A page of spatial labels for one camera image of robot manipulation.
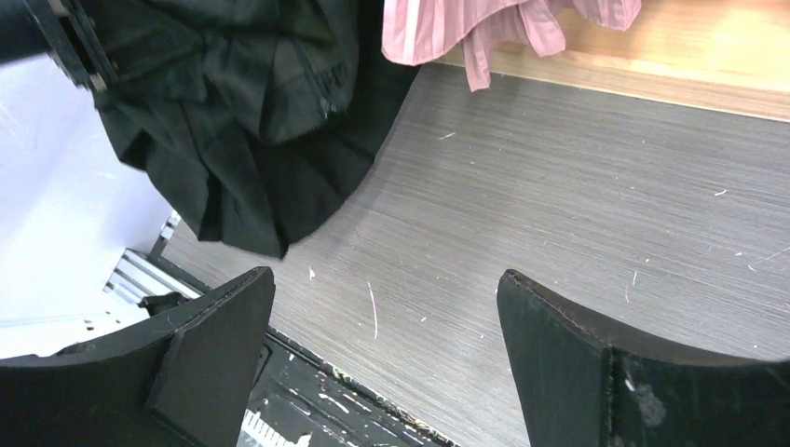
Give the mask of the black garment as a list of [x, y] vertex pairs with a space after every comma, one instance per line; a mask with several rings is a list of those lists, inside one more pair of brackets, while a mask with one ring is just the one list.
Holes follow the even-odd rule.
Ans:
[[201, 241], [268, 257], [373, 166], [416, 77], [380, 1], [90, 1], [119, 78], [94, 94], [116, 157]]

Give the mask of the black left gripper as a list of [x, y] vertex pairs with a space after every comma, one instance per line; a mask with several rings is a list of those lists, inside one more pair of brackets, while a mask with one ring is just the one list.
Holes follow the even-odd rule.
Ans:
[[42, 55], [79, 87], [104, 91], [117, 81], [82, 2], [1, 0], [1, 63]]

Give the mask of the wooden hanger rack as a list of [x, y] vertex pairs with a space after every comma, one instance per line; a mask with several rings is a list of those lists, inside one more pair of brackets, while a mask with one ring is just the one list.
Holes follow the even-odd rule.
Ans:
[[645, 1], [619, 32], [572, 10], [565, 51], [504, 44], [493, 75], [512, 75], [707, 110], [789, 119], [786, 1]]

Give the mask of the pink pleated skirt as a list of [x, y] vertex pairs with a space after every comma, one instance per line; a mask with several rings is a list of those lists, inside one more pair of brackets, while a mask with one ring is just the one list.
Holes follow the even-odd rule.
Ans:
[[559, 14], [572, 9], [605, 28], [626, 31], [639, 1], [470, 0], [386, 1], [382, 53], [392, 62], [417, 66], [454, 47], [463, 51], [470, 90], [490, 87], [490, 54], [501, 43], [530, 46], [540, 57], [565, 50]]

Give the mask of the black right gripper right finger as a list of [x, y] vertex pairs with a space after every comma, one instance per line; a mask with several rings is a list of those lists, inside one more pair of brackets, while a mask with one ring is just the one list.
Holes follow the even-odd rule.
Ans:
[[497, 311], [534, 446], [785, 446], [789, 363], [683, 345], [509, 269]]

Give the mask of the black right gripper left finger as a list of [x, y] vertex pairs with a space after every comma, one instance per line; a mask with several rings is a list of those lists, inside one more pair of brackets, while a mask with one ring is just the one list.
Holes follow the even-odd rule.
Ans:
[[274, 301], [256, 267], [60, 352], [1, 363], [5, 446], [233, 446]]

